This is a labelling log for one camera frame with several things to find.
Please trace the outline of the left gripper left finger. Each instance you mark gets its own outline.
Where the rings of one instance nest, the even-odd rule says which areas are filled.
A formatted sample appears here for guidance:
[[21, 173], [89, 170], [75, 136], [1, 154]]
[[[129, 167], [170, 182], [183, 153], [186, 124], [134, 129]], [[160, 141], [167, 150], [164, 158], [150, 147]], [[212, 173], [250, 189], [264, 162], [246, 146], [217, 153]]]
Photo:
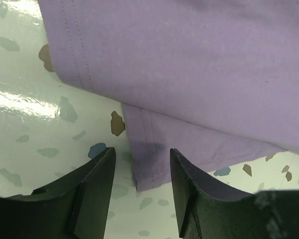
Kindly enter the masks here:
[[30, 195], [0, 197], [0, 239], [102, 239], [115, 167], [109, 147]]

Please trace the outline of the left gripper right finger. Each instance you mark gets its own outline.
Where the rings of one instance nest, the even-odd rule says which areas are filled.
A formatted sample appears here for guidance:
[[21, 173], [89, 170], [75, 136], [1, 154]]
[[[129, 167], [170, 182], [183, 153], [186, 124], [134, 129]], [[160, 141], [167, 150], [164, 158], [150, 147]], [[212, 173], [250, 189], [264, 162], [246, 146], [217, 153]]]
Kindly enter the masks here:
[[225, 184], [170, 150], [182, 239], [299, 239], [299, 190], [250, 194]]

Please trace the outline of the purple t-shirt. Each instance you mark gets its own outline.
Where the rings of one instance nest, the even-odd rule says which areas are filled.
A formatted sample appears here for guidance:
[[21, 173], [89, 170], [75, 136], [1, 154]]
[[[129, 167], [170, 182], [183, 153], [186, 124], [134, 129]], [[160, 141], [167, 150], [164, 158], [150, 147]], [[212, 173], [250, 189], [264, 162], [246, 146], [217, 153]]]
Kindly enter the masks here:
[[299, 154], [299, 0], [41, 0], [54, 71], [119, 101], [138, 191]]

